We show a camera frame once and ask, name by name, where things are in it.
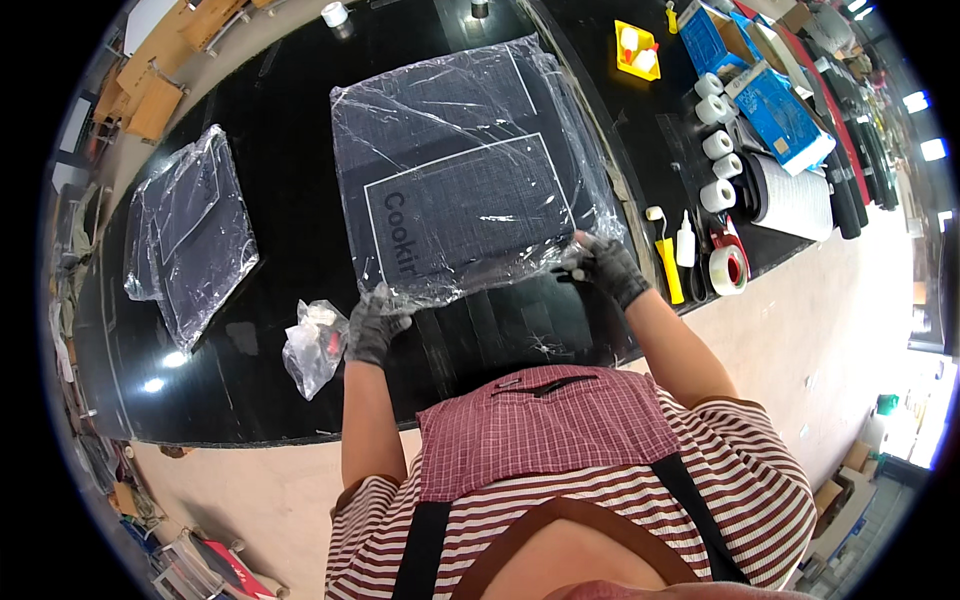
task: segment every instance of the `yellow tray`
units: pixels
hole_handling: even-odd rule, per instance
[[[654,45],[654,35],[648,31],[644,31],[639,27],[634,27],[630,23],[624,23],[623,21],[614,20],[613,26],[616,29],[616,68],[621,71],[626,71],[631,75],[636,75],[641,79],[645,79],[648,82],[652,82],[654,79],[660,78],[660,55],[657,55],[657,60],[654,62],[653,68],[649,71],[641,71],[640,69],[634,67],[628,62],[623,60],[623,46],[620,45],[620,33],[627,27],[631,29],[636,29],[637,37],[639,37],[639,43],[636,46],[636,53],[639,54],[641,51],[646,50]]]

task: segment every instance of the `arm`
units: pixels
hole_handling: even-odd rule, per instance
[[[347,362],[340,451],[344,487],[370,475],[390,475],[398,483],[407,478],[387,378],[376,365]]]
[[[383,361],[391,340],[408,328],[409,315],[384,315],[387,286],[379,284],[350,313],[344,374],[344,430],[340,448],[344,487],[371,475],[407,478]]]
[[[620,304],[657,383],[686,407],[708,396],[736,397],[723,365],[660,294],[651,291],[623,244],[582,231],[575,236],[592,256],[564,268],[572,271],[573,279],[592,281]]]
[[[656,291],[637,296],[624,314],[650,373],[683,406],[709,396],[736,397],[727,370]]]

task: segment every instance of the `striped shirt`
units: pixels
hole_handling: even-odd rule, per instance
[[[659,387],[656,394],[679,439],[684,465],[733,560],[752,585],[782,588],[816,521],[813,497],[800,465],[758,404],[707,398],[689,410]],[[392,595],[420,499],[421,465],[418,455],[402,484],[374,475],[341,495],[332,512],[327,597]],[[495,481],[454,500],[434,598],[449,598],[484,550],[511,524],[547,506],[556,507],[558,499],[567,507],[577,501],[592,505],[587,508],[593,511],[600,507],[601,513],[628,519],[646,532],[638,537],[668,548],[695,578],[711,581],[707,549],[693,521],[650,467],[591,467]],[[475,581],[475,575],[475,571],[470,573],[467,581]],[[471,595],[479,597],[482,592],[474,590]]]

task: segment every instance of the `hand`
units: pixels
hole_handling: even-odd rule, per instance
[[[361,298],[353,307],[347,333],[347,351],[344,352],[346,360],[359,360],[382,368],[391,340],[413,324],[410,317],[412,312],[383,314],[383,305],[389,293],[387,284],[381,281],[372,294]]]
[[[585,231],[577,230],[573,238],[588,251],[588,255],[566,260],[561,269],[568,276],[558,281],[591,281],[627,310],[636,297],[650,289],[650,283],[640,274],[634,259],[617,240],[602,240]]]

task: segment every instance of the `floor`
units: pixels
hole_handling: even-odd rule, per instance
[[[323,4],[291,0],[273,19],[257,13],[239,25],[245,32],[225,36],[217,59],[191,59],[177,74],[192,93],[175,120]],[[115,199],[152,150],[131,136],[110,148],[100,181],[117,190]],[[835,231],[752,281],[743,295],[684,318],[726,365],[741,396],[766,406],[814,488],[839,464],[910,332],[912,259],[903,213],[871,206],[869,216],[860,238],[846,241]],[[626,368],[642,371],[644,364]],[[409,460],[420,434],[404,432],[402,439]],[[339,444],[196,449],[180,459],[150,444],[133,446],[151,494],[170,517],[157,532],[162,540],[199,524],[223,541],[245,540],[248,565],[289,587],[295,600],[323,594],[329,509],[342,489]]]

